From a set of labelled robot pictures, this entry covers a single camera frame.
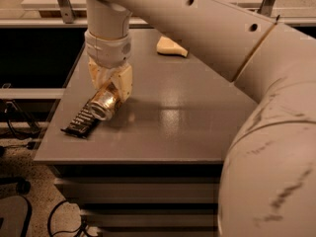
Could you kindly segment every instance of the screw hole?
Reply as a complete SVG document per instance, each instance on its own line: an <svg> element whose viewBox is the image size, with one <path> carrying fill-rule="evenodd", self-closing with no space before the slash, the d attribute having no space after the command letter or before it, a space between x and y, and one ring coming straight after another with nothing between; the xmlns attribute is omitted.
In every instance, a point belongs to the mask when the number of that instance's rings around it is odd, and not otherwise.
<svg viewBox="0 0 316 237"><path fill-rule="evenodd" d="M250 32L254 32L254 31L257 30L257 28L258 28L258 25L257 25L257 24L253 24L253 25L249 28L249 31L250 31Z"/></svg>
<svg viewBox="0 0 316 237"><path fill-rule="evenodd" d="M192 6L194 4L195 0L188 0L187 1L187 5L188 6Z"/></svg>

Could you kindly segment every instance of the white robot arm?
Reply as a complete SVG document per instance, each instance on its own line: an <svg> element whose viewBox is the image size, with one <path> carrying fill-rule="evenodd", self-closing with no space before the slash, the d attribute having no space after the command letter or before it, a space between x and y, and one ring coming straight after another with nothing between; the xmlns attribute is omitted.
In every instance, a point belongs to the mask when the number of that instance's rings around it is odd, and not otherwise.
<svg viewBox="0 0 316 237"><path fill-rule="evenodd" d="M96 1L134 12L259 103L225 159L220 235L315 236L316 40L218 0Z"/></svg>

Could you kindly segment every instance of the metallic cylinder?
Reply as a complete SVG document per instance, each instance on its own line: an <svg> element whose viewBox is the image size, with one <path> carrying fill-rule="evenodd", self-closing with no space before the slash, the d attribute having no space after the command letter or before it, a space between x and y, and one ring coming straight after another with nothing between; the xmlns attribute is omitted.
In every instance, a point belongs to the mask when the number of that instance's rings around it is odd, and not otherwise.
<svg viewBox="0 0 316 237"><path fill-rule="evenodd" d="M121 106L119 90L109 80L89 103L91 114L99 120L110 120Z"/></svg>

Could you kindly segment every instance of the floor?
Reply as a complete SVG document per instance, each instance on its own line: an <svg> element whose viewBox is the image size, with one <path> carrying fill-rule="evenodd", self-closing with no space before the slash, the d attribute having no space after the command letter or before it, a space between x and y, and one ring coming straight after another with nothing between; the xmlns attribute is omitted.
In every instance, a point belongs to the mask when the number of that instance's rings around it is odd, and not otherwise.
<svg viewBox="0 0 316 237"><path fill-rule="evenodd" d="M0 19L38 18L36 11L25 11L21 7L23 0L0 0ZM277 15L280 8L285 16L297 16L295 7L303 7L301 16L316 17L316 0L276 0ZM41 165L35 165L33 157L35 150L26 149L28 141L14 139L8 133L5 124L0 123L0 146L6 147L5 154L0 158L0 178L20 175L31 182L32 188L25 197L33 207L32 220L29 226L28 237L48 236L46 225L49 213L63 196L53 185L54 176L50 170ZM0 199L14 195L15 186L0 186ZM76 204L64 204L53 217L52 232L59 230L74 230L80 225L79 208ZM73 234L58 234L57 236L73 236Z"/></svg>

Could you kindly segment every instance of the gray tabletop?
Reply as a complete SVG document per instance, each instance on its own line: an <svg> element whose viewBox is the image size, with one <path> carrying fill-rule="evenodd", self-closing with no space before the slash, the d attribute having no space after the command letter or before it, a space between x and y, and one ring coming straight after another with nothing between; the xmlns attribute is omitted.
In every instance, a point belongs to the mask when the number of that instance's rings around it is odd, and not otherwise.
<svg viewBox="0 0 316 237"><path fill-rule="evenodd" d="M189 54L156 52L160 34L130 30L133 91L88 139L65 135L93 88L83 52L39 147L44 164L196 164L221 162L256 104Z"/></svg>

